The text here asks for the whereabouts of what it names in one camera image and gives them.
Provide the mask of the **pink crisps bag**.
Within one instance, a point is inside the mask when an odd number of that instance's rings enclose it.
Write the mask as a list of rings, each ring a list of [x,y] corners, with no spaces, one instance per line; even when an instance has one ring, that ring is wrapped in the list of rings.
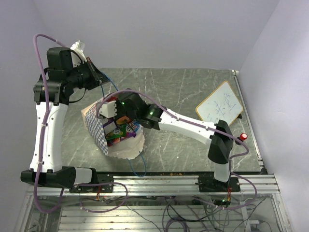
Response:
[[[104,104],[106,104],[108,102],[116,101],[116,100],[117,100],[117,97],[115,97],[115,96],[112,96],[112,97],[109,97],[109,98],[106,97]]]

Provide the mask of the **checkered paper bag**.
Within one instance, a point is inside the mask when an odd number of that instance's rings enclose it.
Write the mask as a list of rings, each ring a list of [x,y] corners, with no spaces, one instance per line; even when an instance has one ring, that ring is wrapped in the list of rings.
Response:
[[[105,99],[106,95],[103,91],[102,98],[82,110],[84,125],[105,156],[127,160],[133,174],[144,177],[147,174],[147,166],[143,156],[146,148],[143,128],[127,117],[117,120],[113,117],[98,119],[96,105]],[[144,164],[143,174],[138,174],[131,162],[138,156],[142,158]]]

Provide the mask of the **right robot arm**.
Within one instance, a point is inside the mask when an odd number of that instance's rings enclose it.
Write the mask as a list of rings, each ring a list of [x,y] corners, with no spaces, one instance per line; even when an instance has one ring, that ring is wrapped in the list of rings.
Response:
[[[117,117],[126,116],[144,128],[171,131],[209,145],[208,159],[214,163],[213,187],[218,191],[229,187],[233,139],[228,123],[189,118],[159,104],[148,104],[138,93],[128,90],[120,92],[116,105]]]

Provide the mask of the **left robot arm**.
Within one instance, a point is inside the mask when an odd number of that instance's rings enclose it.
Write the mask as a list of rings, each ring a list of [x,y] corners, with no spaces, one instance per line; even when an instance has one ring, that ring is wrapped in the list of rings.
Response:
[[[84,55],[84,48],[72,45],[47,51],[48,66],[33,88],[37,112],[35,149],[30,167],[21,172],[21,181],[40,187],[66,188],[81,186],[88,192],[98,188],[93,168],[63,166],[61,159],[62,129],[70,96],[76,88],[92,90],[104,83],[103,75]]]

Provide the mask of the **orange snack packet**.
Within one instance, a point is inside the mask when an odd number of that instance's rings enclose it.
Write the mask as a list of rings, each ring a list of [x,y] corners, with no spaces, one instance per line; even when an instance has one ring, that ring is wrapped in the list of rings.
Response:
[[[123,117],[116,120],[116,124],[117,125],[123,125],[123,124],[130,123],[131,121],[132,120],[129,117],[123,116]]]

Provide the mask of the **blue snack packet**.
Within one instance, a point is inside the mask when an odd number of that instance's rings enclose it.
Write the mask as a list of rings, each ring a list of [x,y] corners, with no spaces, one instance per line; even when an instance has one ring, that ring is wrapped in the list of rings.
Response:
[[[140,129],[140,124],[136,121],[131,121],[126,125],[127,132],[137,132]]]

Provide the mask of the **purple snack pack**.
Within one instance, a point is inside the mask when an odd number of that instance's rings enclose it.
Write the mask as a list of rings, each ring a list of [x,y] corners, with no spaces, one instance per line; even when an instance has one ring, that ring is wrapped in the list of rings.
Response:
[[[110,132],[114,131],[117,128],[114,120],[112,120],[112,119],[108,120],[106,123],[104,123],[102,125],[102,127],[104,129],[105,134],[109,134]]]

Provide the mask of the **purple chocolate pack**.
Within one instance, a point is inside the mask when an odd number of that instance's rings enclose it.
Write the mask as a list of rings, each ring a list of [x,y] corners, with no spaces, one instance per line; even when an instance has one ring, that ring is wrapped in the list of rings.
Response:
[[[124,129],[121,129],[121,133],[120,133],[120,135],[121,135],[121,140],[124,140],[124,139],[128,139],[128,138],[131,138],[131,137],[136,137],[136,132],[134,131],[134,130],[129,130],[129,131],[127,131],[127,129],[126,128],[124,128]]]

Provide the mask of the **green snack packet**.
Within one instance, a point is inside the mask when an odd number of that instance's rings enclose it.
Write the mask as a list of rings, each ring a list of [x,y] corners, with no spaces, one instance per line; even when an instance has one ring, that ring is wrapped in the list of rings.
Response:
[[[125,125],[118,126],[114,131],[110,132],[109,134],[105,136],[106,140],[108,141],[108,140],[120,138],[121,129],[124,129],[124,128],[126,128]]]

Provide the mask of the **red emergency stop button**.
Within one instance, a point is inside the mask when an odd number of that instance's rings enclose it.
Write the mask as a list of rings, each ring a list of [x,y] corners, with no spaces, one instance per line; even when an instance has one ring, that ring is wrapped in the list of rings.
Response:
[[[248,139],[248,135],[247,135],[247,133],[241,133],[240,135],[239,135],[239,137],[237,137],[237,139],[239,139],[241,142],[244,142],[245,140],[247,140]]]

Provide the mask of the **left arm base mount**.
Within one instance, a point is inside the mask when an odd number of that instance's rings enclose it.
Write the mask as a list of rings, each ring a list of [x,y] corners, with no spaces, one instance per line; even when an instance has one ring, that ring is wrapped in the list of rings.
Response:
[[[112,193],[113,181],[110,174],[98,174],[90,183],[70,188],[69,193]]]

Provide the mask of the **small whiteboard yellow frame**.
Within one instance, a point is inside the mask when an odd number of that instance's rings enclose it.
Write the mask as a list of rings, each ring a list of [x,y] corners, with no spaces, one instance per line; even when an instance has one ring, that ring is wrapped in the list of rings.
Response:
[[[228,81],[222,82],[197,107],[196,113],[203,121],[219,120],[231,125],[243,112],[243,106]]]

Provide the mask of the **aluminium rail frame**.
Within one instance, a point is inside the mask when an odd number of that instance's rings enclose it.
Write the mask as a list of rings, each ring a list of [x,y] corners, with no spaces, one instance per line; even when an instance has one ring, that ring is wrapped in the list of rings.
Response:
[[[276,177],[261,158],[246,111],[231,125],[238,136],[245,132],[250,153],[233,160],[240,192],[233,192],[228,209],[211,201],[225,192],[199,192],[199,176],[210,175],[213,164],[207,147],[168,131],[144,130],[143,152],[147,174],[133,174],[127,160],[105,156],[83,125],[81,110],[101,97],[99,89],[71,105],[64,121],[63,163],[92,167],[113,176],[112,193],[64,192],[61,206],[41,213],[27,191],[19,232],[289,232],[291,226]]]

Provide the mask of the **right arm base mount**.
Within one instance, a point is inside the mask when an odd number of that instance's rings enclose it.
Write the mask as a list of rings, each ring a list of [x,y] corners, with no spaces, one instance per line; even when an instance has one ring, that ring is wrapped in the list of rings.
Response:
[[[240,192],[239,179],[230,177],[227,182],[216,180],[212,174],[199,176],[195,184],[199,192]]]

